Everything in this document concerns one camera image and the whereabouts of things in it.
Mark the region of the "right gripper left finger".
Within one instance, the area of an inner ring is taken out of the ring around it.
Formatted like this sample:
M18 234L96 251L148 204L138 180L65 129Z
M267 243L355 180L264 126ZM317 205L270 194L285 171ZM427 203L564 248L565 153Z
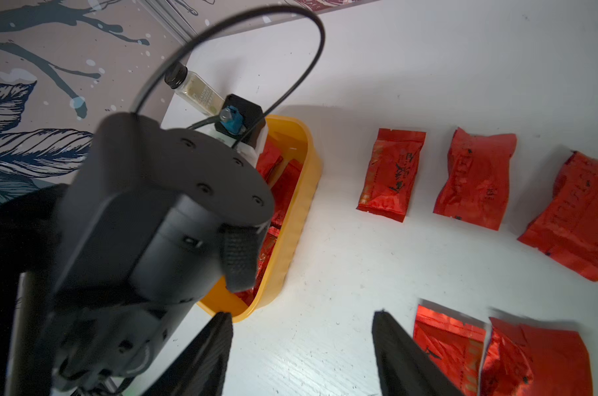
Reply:
M215 314L145 394L221 395L232 339L231 314Z

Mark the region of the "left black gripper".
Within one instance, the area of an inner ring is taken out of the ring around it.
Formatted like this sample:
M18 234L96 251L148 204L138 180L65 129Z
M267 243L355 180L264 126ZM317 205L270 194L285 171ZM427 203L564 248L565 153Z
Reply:
M231 293L254 287L274 206L221 141L140 115L105 118L53 207L43 265L25 273L12 394L143 374L219 280Z

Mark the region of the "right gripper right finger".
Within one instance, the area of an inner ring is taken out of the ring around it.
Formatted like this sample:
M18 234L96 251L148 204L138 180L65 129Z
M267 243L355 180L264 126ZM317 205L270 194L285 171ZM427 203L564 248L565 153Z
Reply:
M461 394L390 313L374 313L372 335L383 395Z

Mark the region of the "red tea bag seven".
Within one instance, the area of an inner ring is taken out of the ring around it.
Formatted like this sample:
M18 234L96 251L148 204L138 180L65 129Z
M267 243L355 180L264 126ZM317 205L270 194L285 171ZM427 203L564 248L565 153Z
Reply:
M462 394L477 396L485 328L420 305L413 339Z

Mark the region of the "red tea bag six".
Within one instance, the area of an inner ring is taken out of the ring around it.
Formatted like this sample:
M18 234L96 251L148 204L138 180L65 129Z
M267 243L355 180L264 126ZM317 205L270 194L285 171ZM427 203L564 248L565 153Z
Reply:
M492 318L481 395L592 395L589 353L576 331Z

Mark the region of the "red tea bag four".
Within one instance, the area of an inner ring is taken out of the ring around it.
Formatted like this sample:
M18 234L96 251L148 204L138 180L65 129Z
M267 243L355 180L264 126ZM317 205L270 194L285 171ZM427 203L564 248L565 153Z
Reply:
M381 128L357 209L402 222L410 204L426 133Z

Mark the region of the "red tea bag three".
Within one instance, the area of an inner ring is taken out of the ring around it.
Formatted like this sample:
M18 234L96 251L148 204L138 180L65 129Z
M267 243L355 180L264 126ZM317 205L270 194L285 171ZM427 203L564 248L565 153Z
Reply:
M448 150L448 179L434 214L497 231L510 199L515 134L470 135L457 128Z

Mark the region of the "red tea bag two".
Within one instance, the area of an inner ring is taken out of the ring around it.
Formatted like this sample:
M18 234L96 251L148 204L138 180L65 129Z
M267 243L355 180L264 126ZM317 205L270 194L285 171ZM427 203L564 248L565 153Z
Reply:
M598 159L576 151L566 160L551 203L518 241L585 279L598 281Z

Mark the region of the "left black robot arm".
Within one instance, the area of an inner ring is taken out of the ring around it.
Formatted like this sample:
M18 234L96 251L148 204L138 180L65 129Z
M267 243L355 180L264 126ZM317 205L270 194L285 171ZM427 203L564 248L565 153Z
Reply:
M0 206L0 395L140 376L219 280L254 285L273 213L235 149L106 117L71 184Z

